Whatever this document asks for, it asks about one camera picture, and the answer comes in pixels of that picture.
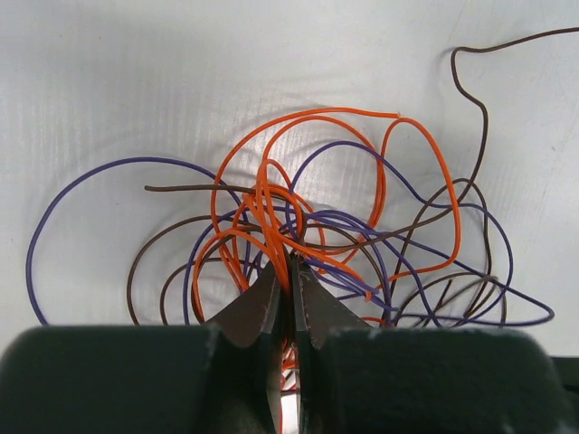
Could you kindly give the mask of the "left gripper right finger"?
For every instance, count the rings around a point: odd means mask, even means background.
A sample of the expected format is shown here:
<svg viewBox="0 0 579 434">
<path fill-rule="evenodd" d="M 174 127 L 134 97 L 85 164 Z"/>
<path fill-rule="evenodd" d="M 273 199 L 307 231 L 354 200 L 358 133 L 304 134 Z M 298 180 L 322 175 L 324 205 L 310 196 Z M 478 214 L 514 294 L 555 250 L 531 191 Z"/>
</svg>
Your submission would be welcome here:
<svg viewBox="0 0 579 434">
<path fill-rule="evenodd" d="M 505 328 L 372 327 L 291 263 L 303 433 L 575 433 L 578 362 Z"/>
</svg>

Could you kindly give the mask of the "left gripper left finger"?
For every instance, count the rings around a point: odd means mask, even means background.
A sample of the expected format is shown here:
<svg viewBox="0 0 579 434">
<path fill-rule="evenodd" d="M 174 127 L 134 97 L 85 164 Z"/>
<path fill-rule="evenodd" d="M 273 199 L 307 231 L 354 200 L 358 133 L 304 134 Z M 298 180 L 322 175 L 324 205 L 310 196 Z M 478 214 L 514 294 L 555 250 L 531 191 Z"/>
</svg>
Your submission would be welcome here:
<svg viewBox="0 0 579 434">
<path fill-rule="evenodd" d="M 277 433 L 272 266 L 202 325 L 45 326 L 1 360 L 4 433 Z"/>
</svg>

